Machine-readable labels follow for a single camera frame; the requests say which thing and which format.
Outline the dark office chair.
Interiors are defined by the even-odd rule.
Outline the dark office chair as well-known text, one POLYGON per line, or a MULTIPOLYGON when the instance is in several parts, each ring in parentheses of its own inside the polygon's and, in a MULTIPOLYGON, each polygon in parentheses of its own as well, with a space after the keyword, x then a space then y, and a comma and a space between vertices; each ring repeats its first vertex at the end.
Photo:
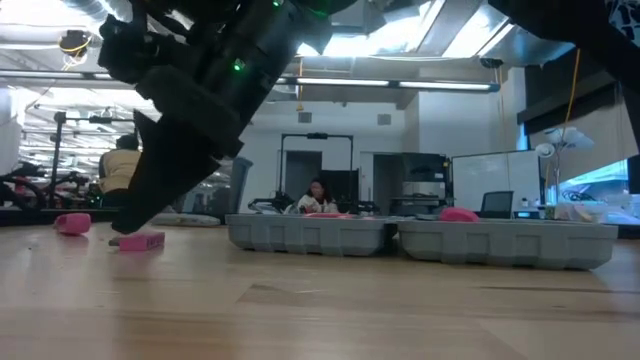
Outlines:
POLYGON ((480 217, 510 219, 512 217, 513 191, 494 191, 484 194, 480 217))

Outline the black ceiling mounted device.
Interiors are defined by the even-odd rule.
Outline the black ceiling mounted device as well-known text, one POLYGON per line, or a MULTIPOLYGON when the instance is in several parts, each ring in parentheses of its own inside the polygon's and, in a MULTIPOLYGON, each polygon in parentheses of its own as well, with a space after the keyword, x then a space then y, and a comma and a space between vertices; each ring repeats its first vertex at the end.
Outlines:
POLYGON ((83 30, 67 30, 58 42, 59 49, 71 57, 83 57, 92 42, 92 34, 83 30))

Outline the black equipment shelf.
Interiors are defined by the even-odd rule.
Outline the black equipment shelf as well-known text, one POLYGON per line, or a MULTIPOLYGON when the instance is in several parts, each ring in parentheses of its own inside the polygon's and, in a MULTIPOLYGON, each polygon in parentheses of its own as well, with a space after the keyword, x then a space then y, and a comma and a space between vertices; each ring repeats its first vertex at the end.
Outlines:
POLYGON ((449 159, 441 154, 403 153, 401 194, 391 198, 393 216, 438 214, 451 201, 449 159))

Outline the clear plastic bag pile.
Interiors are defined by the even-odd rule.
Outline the clear plastic bag pile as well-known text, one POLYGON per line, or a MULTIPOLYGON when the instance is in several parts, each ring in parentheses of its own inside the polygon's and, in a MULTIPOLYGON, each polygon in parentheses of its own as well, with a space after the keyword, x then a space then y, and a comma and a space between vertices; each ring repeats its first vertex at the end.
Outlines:
POLYGON ((604 202, 560 202, 546 205, 544 215, 548 220, 640 226, 640 217, 635 216, 630 208, 604 202))

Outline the pink handled claw hammer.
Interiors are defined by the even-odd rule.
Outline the pink handled claw hammer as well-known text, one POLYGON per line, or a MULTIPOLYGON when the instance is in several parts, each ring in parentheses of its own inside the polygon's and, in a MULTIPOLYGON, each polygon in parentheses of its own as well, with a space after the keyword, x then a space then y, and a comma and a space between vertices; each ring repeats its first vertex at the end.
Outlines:
POLYGON ((440 212, 440 214, 438 215, 438 220, 444 222, 473 223, 479 222, 480 218, 475 212, 471 210, 460 207, 447 207, 440 212))

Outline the small red bit holder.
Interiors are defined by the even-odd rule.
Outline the small red bit holder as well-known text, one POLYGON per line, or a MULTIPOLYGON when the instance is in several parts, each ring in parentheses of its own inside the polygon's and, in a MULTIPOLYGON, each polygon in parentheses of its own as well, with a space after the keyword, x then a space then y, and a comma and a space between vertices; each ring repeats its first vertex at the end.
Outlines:
POLYGON ((115 237, 108 245, 123 252, 147 251, 162 247, 165 243, 164 232, 142 232, 115 237))

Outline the grey blue office chair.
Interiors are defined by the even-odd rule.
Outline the grey blue office chair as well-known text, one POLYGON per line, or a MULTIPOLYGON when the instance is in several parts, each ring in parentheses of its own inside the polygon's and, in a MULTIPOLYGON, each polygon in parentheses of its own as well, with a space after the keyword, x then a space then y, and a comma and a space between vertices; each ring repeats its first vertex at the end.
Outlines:
POLYGON ((253 163, 244 157, 237 157, 233 160, 230 181, 218 191, 223 214, 239 212, 249 170, 252 166, 253 163))

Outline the grey door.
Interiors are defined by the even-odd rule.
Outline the grey door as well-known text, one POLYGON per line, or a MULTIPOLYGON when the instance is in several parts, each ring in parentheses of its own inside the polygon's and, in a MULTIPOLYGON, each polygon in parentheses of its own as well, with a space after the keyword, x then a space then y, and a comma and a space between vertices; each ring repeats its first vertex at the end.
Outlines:
POLYGON ((311 181, 321 172, 322 153, 287 151, 284 167, 284 191, 299 200, 309 189, 311 181))

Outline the grey plastic tool case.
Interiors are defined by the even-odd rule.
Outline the grey plastic tool case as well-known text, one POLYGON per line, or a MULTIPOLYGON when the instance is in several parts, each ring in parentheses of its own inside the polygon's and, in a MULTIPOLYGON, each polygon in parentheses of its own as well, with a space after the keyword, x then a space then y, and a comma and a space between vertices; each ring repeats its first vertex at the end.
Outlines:
POLYGON ((444 264, 552 270, 596 269, 611 260, 618 237, 615 226, 543 220, 235 214, 226 223, 230 241, 247 250, 369 257, 399 249, 414 259, 444 264))

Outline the person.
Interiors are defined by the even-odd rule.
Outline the person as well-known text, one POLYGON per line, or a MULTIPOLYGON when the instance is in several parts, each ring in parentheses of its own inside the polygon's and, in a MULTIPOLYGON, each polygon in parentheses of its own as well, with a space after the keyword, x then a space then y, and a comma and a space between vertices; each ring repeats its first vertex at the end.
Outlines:
POLYGON ((99 160, 99 187, 104 208, 122 207, 129 198, 129 185, 141 152, 136 134, 126 134, 116 141, 116 148, 99 160))
POLYGON ((338 206, 321 178, 314 178, 306 193, 297 203, 297 210, 303 214, 311 213, 338 213, 338 206))

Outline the long ceiling light bar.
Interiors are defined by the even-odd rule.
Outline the long ceiling light bar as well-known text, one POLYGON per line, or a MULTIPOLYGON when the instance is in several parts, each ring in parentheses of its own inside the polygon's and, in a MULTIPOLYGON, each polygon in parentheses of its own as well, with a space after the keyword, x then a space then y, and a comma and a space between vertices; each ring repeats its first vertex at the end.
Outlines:
MULTIPOLYGON (((93 81, 99 83, 118 83, 107 73, 67 72, 67 71, 33 71, 0 69, 1 79, 29 79, 51 81, 93 81)), ((343 86, 343 87, 374 87, 389 89, 415 89, 438 91, 462 91, 491 93, 500 90, 498 83, 446 82, 446 81, 400 81, 400 80, 371 80, 352 78, 313 78, 313 77, 281 77, 276 85, 293 86, 343 86)))

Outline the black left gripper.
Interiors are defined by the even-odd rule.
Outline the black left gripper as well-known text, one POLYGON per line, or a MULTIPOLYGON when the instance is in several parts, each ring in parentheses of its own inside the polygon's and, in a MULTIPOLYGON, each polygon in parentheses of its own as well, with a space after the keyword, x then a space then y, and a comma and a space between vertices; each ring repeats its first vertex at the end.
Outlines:
POLYGON ((282 72, 273 57, 138 57, 136 90, 174 119, 133 111, 141 158, 112 229, 138 231, 219 167, 212 154, 238 155, 241 133, 282 72))

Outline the black gantry frame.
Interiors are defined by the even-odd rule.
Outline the black gantry frame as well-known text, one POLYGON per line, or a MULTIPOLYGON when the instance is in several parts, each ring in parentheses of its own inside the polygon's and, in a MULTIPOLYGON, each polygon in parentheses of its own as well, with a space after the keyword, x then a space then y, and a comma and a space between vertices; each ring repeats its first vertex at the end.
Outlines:
POLYGON ((349 157, 349 197, 348 202, 350 204, 354 203, 354 186, 353 186, 353 170, 354 170, 354 136, 353 135, 344 135, 344 134, 328 134, 324 132, 312 132, 312 133, 282 133, 280 138, 280 149, 279 149, 279 170, 278 170, 278 187, 276 192, 284 194, 283 191, 283 175, 284 175, 284 142, 287 137, 301 137, 306 138, 307 140, 328 140, 329 138, 339 138, 339 139, 347 139, 350 142, 350 157, 349 157))

